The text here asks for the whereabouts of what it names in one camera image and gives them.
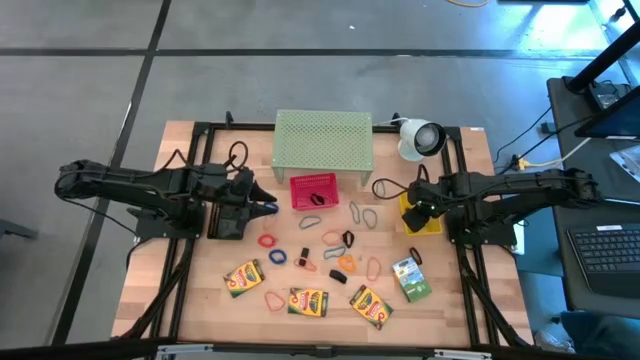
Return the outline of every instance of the yellow cable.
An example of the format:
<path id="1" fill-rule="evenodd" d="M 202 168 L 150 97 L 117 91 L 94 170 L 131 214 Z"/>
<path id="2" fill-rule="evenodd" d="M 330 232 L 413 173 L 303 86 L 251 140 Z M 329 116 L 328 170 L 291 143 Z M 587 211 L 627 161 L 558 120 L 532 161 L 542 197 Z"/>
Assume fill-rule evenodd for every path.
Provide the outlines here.
<path id="1" fill-rule="evenodd" d="M 489 0 L 484 0 L 483 2 L 477 3 L 477 4 L 459 3 L 456 0 L 447 0 L 447 1 L 452 4 L 455 4 L 458 6 L 464 6 L 464 7 L 483 7 L 489 3 Z"/>
<path id="2" fill-rule="evenodd" d="M 588 143 L 589 140 L 591 140 L 591 138 L 585 138 L 584 140 L 582 140 L 582 142 L 580 144 L 578 144 L 576 147 L 574 147 L 571 151 L 569 151 L 569 153 L 559 159 L 555 159 L 555 160 L 551 160 L 551 161 L 547 161 L 545 163 L 542 164 L 535 164 L 535 163 L 530 163 L 527 160 L 524 160 L 523 164 L 524 167 L 541 167 L 541 166 L 549 166 L 549 165 L 558 165 L 560 163 L 562 163 L 563 161 L 567 160 L 571 155 L 575 154 L 576 151 L 578 151 L 581 147 L 584 146 L 584 144 Z"/>

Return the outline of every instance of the yellow container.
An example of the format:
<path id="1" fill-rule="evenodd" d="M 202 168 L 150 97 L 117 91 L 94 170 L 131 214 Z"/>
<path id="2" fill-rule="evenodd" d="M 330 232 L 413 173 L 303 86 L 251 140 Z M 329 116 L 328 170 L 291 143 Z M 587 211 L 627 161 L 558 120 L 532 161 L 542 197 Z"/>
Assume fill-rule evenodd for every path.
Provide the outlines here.
<path id="1" fill-rule="evenodd" d="M 409 198 L 407 197 L 407 193 L 400 195 L 400 213 L 404 215 L 408 209 L 411 209 L 413 205 L 409 204 Z M 404 224 L 404 232 L 409 236 L 420 236 L 420 235 L 434 235 L 434 234 L 442 234 L 442 224 L 440 223 L 440 218 L 437 219 L 429 219 L 427 225 L 425 225 L 420 231 L 413 232 L 407 224 Z"/>

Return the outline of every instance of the wooden tabletop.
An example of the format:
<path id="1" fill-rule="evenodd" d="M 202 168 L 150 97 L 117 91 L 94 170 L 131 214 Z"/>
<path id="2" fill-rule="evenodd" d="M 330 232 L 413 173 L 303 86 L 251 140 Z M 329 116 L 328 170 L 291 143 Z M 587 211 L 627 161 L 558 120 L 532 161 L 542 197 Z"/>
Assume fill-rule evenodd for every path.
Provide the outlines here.
<path id="1" fill-rule="evenodd" d="M 181 149 L 185 154 L 188 152 L 193 124 L 188 121 L 167 122 L 156 168 L 166 162 L 174 149 Z M 484 130 L 461 130 L 468 170 L 493 174 Z M 211 161 L 224 162 L 230 145 L 236 140 L 247 143 L 247 166 L 255 172 L 260 186 L 278 198 L 280 212 L 274 219 L 260 218 L 249 223 L 243 240 L 209 240 L 203 237 L 196 242 L 180 324 L 180 340 L 469 346 L 455 249 L 445 234 L 407 236 L 400 218 L 398 200 L 376 199 L 371 193 L 370 185 L 359 186 L 358 173 L 337 174 L 339 206 L 318 211 L 295 211 L 291 208 L 289 181 L 285 179 L 282 184 L 278 184 L 270 167 L 273 132 L 217 130 Z M 389 177 L 401 184 L 409 184 L 415 179 L 417 166 L 398 156 L 397 143 L 398 136 L 395 134 L 374 134 L 375 163 L 369 184 L 380 177 Z M 203 147 L 203 144 L 199 147 L 200 154 Z M 450 153 L 455 154 L 455 151 L 451 149 Z M 424 164 L 431 181 L 437 181 L 438 176 L 443 173 L 440 156 L 425 158 Z M 172 163 L 172 167 L 179 166 L 182 164 L 178 161 Z M 312 173 L 287 170 L 285 176 Z M 395 191 L 392 185 L 387 184 L 387 195 Z M 359 225 L 353 223 L 348 207 L 351 200 L 359 205 L 360 211 L 365 208 L 376 211 L 378 223 L 375 229 L 367 229 L 363 222 Z M 298 223 L 306 215 L 320 216 L 322 222 L 310 229 L 300 230 Z M 343 285 L 328 276 L 331 269 L 341 269 L 337 259 L 323 260 L 323 252 L 327 246 L 321 241 L 321 236 L 329 230 L 347 229 L 355 234 L 354 245 L 347 253 L 356 260 L 357 270 L 355 274 L 348 274 L 347 284 Z M 287 253 L 289 260 L 284 266 L 269 261 L 268 250 L 257 244 L 257 238 L 264 233 L 277 237 L 276 247 Z M 156 295 L 167 244 L 167 239 L 153 239 L 133 253 L 113 335 L 120 335 L 128 330 Z M 421 269 L 433 290 L 428 297 L 415 303 L 406 300 L 391 269 L 393 263 L 409 256 L 409 248 L 412 246 L 422 255 L 424 264 Z M 293 265 L 292 260 L 300 255 L 302 247 L 310 249 L 309 259 L 317 265 L 316 272 Z M 485 246 L 483 249 L 492 299 L 520 336 L 531 342 L 531 331 L 513 257 L 497 246 Z M 373 282 L 366 278 L 367 261 L 371 256 L 377 257 L 382 265 L 380 276 Z M 232 298 L 225 287 L 223 274 L 254 258 L 260 261 L 266 280 L 239 297 Z M 382 330 L 374 328 L 349 305 L 350 298 L 363 284 L 394 309 Z M 329 292 L 327 316 L 312 318 L 288 314 L 286 306 L 279 312 L 270 312 L 264 302 L 264 293 L 272 290 L 286 298 L 290 287 Z M 481 339 L 486 342 L 482 306 L 477 299 L 475 301 Z M 161 334 L 165 335 L 173 309 L 173 295 L 167 304 L 161 329 Z"/>

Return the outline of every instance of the pink plastic basket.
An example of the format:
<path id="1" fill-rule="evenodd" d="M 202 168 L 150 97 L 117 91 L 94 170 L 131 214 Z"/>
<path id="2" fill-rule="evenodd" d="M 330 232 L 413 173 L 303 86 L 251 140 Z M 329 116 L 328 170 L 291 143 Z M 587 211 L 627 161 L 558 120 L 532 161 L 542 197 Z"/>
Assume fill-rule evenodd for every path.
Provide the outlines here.
<path id="1" fill-rule="evenodd" d="M 296 210 L 323 209 L 339 203 L 336 174 L 296 176 L 291 178 L 289 185 L 291 186 L 291 207 Z M 313 194 L 321 196 L 324 204 L 314 204 L 311 201 Z"/>

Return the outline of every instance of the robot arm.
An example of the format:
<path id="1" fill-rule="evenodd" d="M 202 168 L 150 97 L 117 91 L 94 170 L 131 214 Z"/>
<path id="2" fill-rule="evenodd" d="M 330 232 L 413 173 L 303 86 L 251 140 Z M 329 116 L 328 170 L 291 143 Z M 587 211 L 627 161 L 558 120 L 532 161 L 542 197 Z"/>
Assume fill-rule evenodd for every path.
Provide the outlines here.
<path id="1" fill-rule="evenodd" d="M 202 229 L 202 201 L 211 202 L 216 209 L 213 219 L 216 231 L 210 234 L 211 237 L 241 239 L 250 220 L 277 211 L 256 201 L 275 202 L 277 199 L 258 186 L 253 171 L 246 167 L 227 170 L 227 166 L 204 164 L 147 172 L 111 169 L 80 160 L 60 168 L 54 191 L 58 197 L 67 200 L 98 196 L 140 207 L 141 210 L 129 209 L 139 219 L 138 231 L 162 229 L 159 233 L 139 234 L 141 237 L 162 236 L 171 233 L 172 229 L 181 230 L 183 235 L 187 230 L 195 236 Z M 234 172 L 234 177 L 227 179 L 227 175 Z M 165 225 L 141 228 L 141 221 L 161 221 Z"/>
<path id="2" fill-rule="evenodd" d="M 459 216 L 453 227 L 482 238 L 484 243 L 488 243 L 487 237 L 482 235 L 496 224 L 512 226 L 547 206 L 586 208 L 601 201 L 592 176 L 577 169 L 495 176 L 458 172 L 441 176 L 436 184 L 418 177 L 406 191 L 409 203 L 415 206 L 402 219 L 412 231 L 419 231 L 430 218 L 466 209 L 469 215 Z M 513 196 L 484 200 L 493 195 Z"/>

